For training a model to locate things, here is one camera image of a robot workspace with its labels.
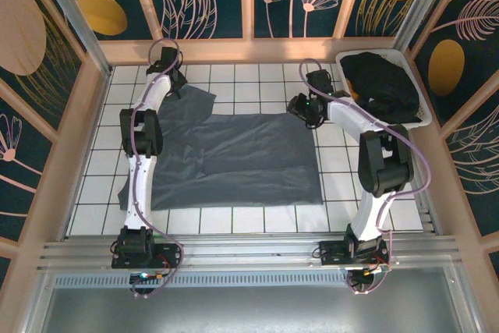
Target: black garment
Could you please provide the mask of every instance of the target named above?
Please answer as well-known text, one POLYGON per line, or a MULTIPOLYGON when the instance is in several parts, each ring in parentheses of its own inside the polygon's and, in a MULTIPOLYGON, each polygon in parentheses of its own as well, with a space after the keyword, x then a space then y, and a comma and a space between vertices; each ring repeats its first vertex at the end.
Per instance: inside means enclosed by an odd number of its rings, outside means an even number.
POLYGON ((403 68, 371 52, 345 56, 341 63, 360 107, 389 124, 421 122, 419 95, 403 68))

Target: cable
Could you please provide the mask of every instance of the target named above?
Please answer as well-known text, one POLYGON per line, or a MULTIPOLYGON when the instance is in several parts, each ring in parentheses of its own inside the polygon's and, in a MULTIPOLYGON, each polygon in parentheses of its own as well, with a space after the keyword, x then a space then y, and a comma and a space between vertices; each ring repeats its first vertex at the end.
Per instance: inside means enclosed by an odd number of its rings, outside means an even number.
MULTIPOLYGON (((399 133, 395 132, 394 130, 390 129, 389 127, 385 126, 384 124, 382 124, 379 119, 375 118, 374 116, 372 116, 368 112, 364 111, 358 105, 352 105, 352 103, 344 101, 344 100, 342 100, 340 98, 332 97, 330 95, 327 95, 327 94, 323 93, 322 91, 316 89, 312 85, 310 85, 307 82, 305 76, 303 75, 303 65, 306 64, 306 63, 308 63, 308 62, 312 62, 314 64, 317 64, 317 66, 319 67, 319 69, 322 69, 322 65, 315 58, 305 58, 299 64, 299 68, 298 68, 298 70, 299 70, 299 76, 302 79, 303 83, 312 92, 314 92, 315 94, 320 95, 322 97, 325 97, 329 101, 335 101, 335 102, 337 102, 337 103, 339 103, 341 105, 344 105, 346 107, 350 107, 351 109, 353 109, 354 111, 356 111, 357 113, 359 113, 363 118, 365 118, 367 121, 369 121, 373 125, 379 126, 380 128, 382 128, 382 130, 384 130, 388 134, 394 136, 395 138, 397 138, 397 139, 401 140, 403 143, 405 143, 405 145, 408 146, 412 151, 414 151, 414 153, 418 156, 418 158, 424 164, 424 168, 426 169, 426 182, 421 187, 419 187, 417 189, 414 189, 414 190, 411 190, 411 191, 408 191, 408 192, 399 192, 399 193, 390 194, 388 196, 388 198, 381 205, 380 212, 377 215, 377 218, 376 218, 376 228, 377 228, 377 230, 381 234, 385 234, 385 235, 388 234, 389 235, 388 264, 390 264, 391 254, 392 254, 393 235, 392 235, 391 230, 384 230, 384 229, 382 229, 380 227, 381 218, 383 217, 383 213, 386 210, 386 208, 388 207, 389 203, 392 202, 395 198, 397 198, 397 197, 403 197, 403 196, 409 195, 409 194, 421 193, 422 191, 424 191, 425 189, 427 189, 427 187, 431 183, 430 163, 424 157, 423 153, 410 140, 408 140, 407 138, 405 138, 402 134, 399 134, 399 133)), ((384 274, 384 277, 375 286, 371 286, 364 293, 367 294, 368 292, 372 292, 372 291, 376 290, 378 288, 378 286, 384 281, 385 277, 386 277, 386 273, 384 274)))
POLYGON ((155 78, 153 78, 153 80, 151 81, 150 85, 147 87, 146 91, 144 92, 144 94, 142 96, 142 101, 139 103, 139 105, 137 105, 133 109, 133 112, 132 112, 132 118, 131 118, 131 124, 130 124, 130 136, 131 136, 131 142, 132 142, 133 155, 135 156, 135 160, 136 160, 136 163, 135 163, 135 172, 133 173, 132 197, 133 197, 133 206, 135 207, 135 211, 139 215, 140 220, 142 220, 142 222, 147 227, 153 229, 153 231, 155 231, 156 233, 158 233, 159 235, 161 235, 165 239, 167 239, 169 241, 172 241, 175 245, 177 245, 179 247, 179 250, 180 250, 180 258, 179 258, 179 263, 177 264, 177 267, 172 272, 172 274, 169 275, 163 281, 163 284, 159 288, 153 290, 152 292, 150 292, 148 294, 140 295, 138 292, 135 291, 135 285, 136 285, 136 283, 133 284, 133 294, 134 294, 134 296, 136 298, 143 298, 143 299, 147 299, 147 298, 149 298, 151 296, 154 296, 154 295, 158 294, 162 289, 164 289, 166 287, 166 285, 171 282, 171 280, 173 279, 173 277, 179 271, 180 266, 182 265, 182 262, 183 262, 183 259, 184 259, 184 246, 179 241, 177 241, 175 238, 173 238, 172 236, 169 236, 168 234, 162 232, 160 229, 156 228, 150 222, 148 222, 147 219, 142 215, 142 212, 140 212, 139 202, 137 201, 136 184, 137 184, 137 176, 139 175, 139 167, 140 167, 141 163, 140 163, 140 160, 139 160, 139 153, 137 152, 136 145, 135 145, 135 117, 136 117, 136 113, 146 104, 147 95, 149 94, 149 92, 153 88, 153 86, 156 84, 156 82, 160 78, 162 78, 163 76, 166 76, 166 74, 170 70, 173 69, 173 67, 175 66, 175 64, 179 60, 179 55, 180 55, 179 44, 175 40, 173 40, 171 38, 164 37, 164 38, 158 39, 157 41, 155 41, 149 47, 149 52, 147 53, 147 62, 149 63, 149 65, 152 65, 152 62, 150 60, 150 54, 151 54, 151 52, 153 50, 153 47, 156 44, 161 43, 162 41, 171 41, 177 47, 177 55, 175 56, 175 59, 173 60, 172 64, 170 64, 170 66, 167 69, 165 69, 163 72, 161 72, 157 76, 155 76, 155 78))

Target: white tile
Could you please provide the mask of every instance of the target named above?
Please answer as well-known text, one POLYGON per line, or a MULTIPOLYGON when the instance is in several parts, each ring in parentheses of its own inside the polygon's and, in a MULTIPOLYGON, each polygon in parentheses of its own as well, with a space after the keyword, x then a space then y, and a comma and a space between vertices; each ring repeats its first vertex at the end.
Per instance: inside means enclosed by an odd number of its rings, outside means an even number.
POLYGON ((135 83, 138 66, 116 66, 111 83, 135 83))
POLYGON ((119 150, 121 147, 122 133, 119 126, 99 126, 94 149, 119 150))
POLYGON ((213 115, 234 115, 234 104, 233 103, 214 103, 213 115))
POLYGON ((122 109, 129 108, 129 105, 105 105, 102 112, 101 126, 118 126, 119 113, 122 109))
POLYGON ((330 122, 324 123, 317 129, 319 146, 345 146, 343 130, 338 125, 330 122))
POLYGON ((260 84, 261 101, 286 101, 283 82, 262 82, 260 84))
POLYGON ((126 184, 126 179, 128 176, 126 175, 117 175, 115 177, 115 181, 112 183, 111 196, 109 199, 109 203, 119 203, 118 193, 122 191, 123 187, 126 184))
POLYGON ((78 204, 71 236, 100 235, 107 204, 78 204))
POLYGON ((234 101, 260 101, 258 82, 236 83, 234 101))
POLYGON ((322 172, 322 166, 320 165, 319 149, 317 147, 315 147, 315 156, 317 158, 317 167, 319 168, 319 172, 322 172))
POLYGON ((286 90, 286 101, 292 100, 296 95, 300 93, 307 95, 309 92, 305 84, 301 82, 286 82, 285 90, 286 90))
POLYGON ((200 234, 230 233, 232 208, 211 207, 201 209, 200 234))
POLYGON ((86 176, 78 203, 106 204, 107 207, 113 179, 112 175, 86 176))
POLYGON ((260 64, 261 82, 281 82, 284 81, 282 64, 260 64))
POLYGON ((135 83, 146 83, 147 82, 147 75, 146 71, 149 68, 149 66, 140 66, 139 67, 139 72, 137 73, 137 79, 135 83))
POLYGON ((264 209, 262 207, 234 207, 234 233, 262 233, 264 232, 264 209))
POLYGON ((213 64, 210 82, 234 82, 234 64, 213 64))
POLYGON ((352 172, 359 171, 359 148, 358 147, 348 147, 350 167, 352 167, 352 172))
POLYGON ((341 81, 340 70, 337 64, 331 64, 331 70, 333 71, 333 78, 335 81, 341 81))
POLYGON ((235 103, 235 115, 253 115, 260 113, 260 103, 235 103))
MULTIPOLYGON (((302 82, 302 79, 299 76, 299 64, 283 64, 284 66, 284 81, 285 82, 301 82, 303 86, 305 84, 302 82)), ((306 74, 306 65, 303 66, 303 75, 306 74)))
POLYGON ((210 82, 210 66, 188 66, 187 82, 210 82))
POLYGON ((359 142, 357 142, 350 134, 348 134, 347 132, 343 133, 345 134, 347 146, 359 146, 359 142))
POLYGON ((355 201, 327 202, 329 226, 332 232, 344 232, 357 214, 355 201))
POLYGON ((151 224, 154 225, 154 227, 161 230, 162 232, 166 232, 169 215, 170 215, 170 210, 152 211, 150 213, 152 221, 151 224))
POLYGON ((235 81, 236 82, 258 82, 258 64, 236 64, 235 81))
POLYGON ((355 200, 350 173, 323 173, 326 200, 355 200))
POLYGON ((118 166, 116 167, 116 175, 128 175, 130 163, 125 151, 119 151, 118 166))
POLYGON ((295 206, 265 207, 265 232, 296 232, 295 206))
POLYGON ((103 235, 118 235, 125 225, 126 211, 119 209, 119 204, 109 204, 104 223, 103 235))
POLYGON ((129 105, 132 101, 135 85, 111 85, 109 87, 107 105, 129 105))
POLYGON ((346 147, 319 147, 322 172, 350 172, 346 147))
POLYGON ((296 206, 298 232, 329 232, 326 206, 296 206))
POLYGON ((423 230, 414 200, 396 200, 390 207, 395 230, 423 230))
POLYGON ((210 90, 210 84, 209 83, 189 83, 190 86, 196 87, 198 89, 201 89, 203 91, 208 92, 210 90))
POLYGON ((114 175, 118 164, 119 150, 94 150, 90 156, 88 175, 114 175))
POLYGON ((182 208, 178 210, 170 210, 170 218, 168 220, 168 234, 198 234, 199 232, 199 208, 182 208))
POLYGON ((211 83, 210 92, 217 96, 216 103, 234 101, 234 83, 211 83))
POLYGON ((356 191, 357 200, 360 200, 362 198, 362 191, 364 191, 364 188, 362 188, 362 183, 360 183, 359 173, 353 172, 352 178, 353 178, 353 185, 356 191))
POLYGON ((139 97, 140 95, 142 95, 144 90, 146 90, 145 83, 138 83, 137 85, 135 85, 135 87, 133 88, 133 95, 130 103, 135 104, 139 100, 139 97))
POLYGON ((286 103, 262 103, 262 113, 286 113, 286 103))

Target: leaf drawing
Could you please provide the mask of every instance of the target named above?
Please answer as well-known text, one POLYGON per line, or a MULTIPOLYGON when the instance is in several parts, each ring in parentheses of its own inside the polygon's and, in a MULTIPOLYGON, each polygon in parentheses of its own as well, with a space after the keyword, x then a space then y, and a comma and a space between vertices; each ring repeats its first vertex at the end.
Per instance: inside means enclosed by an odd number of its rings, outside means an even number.
POLYGON ((472 0, 459 13, 456 21, 445 23, 432 30, 455 25, 461 39, 485 41, 499 27, 499 0, 472 0))
POLYGON ((499 106, 482 121, 455 130, 448 147, 467 193, 499 190, 499 106))
POLYGON ((175 39, 212 38, 217 26, 216 0, 162 0, 161 30, 175 39))

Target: metal frame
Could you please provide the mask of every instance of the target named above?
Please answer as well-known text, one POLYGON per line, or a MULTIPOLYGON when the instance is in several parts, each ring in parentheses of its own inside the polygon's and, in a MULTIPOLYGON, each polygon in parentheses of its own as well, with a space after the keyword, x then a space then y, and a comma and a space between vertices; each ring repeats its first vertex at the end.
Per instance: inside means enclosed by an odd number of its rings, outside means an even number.
MULTIPOLYGON (((127 279, 132 273, 111 269, 109 244, 114 238, 79 236, 63 243, 45 245, 38 267, 40 278, 37 290, 30 309, 26 311, 23 331, 41 331, 53 290, 72 287, 61 282, 62 278, 82 280, 78 281, 81 282, 78 288, 126 287, 123 284, 106 285, 106 282, 99 281, 113 277, 127 279)), ((245 281, 246 286, 331 285, 343 283, 346 270, 352 269, 351 266, 324 267, 319 259, 312 257, 320 241, 342 240, 343 233, 196 235, 176 238, 184 244, 186 255, 177 276, 184 277, 184 281, 177 282, 179 285, 173 287, 210 286, 213 280, 217 282, 216 286, 241 286, 234 279, 232 282, 227 281, 227 277, 235 276, 245 281), (249 280, 244 278, 246 275, 258 275, 260 278, 249 280)), ((467 281, 459 271, 460 263, 458 247, 451 236, 425 233, 394 235, 393 269, 442 267, 448 278, 462 331, 481 332, 484 331, 483 324, 472 295, 466 291, 467 281)))

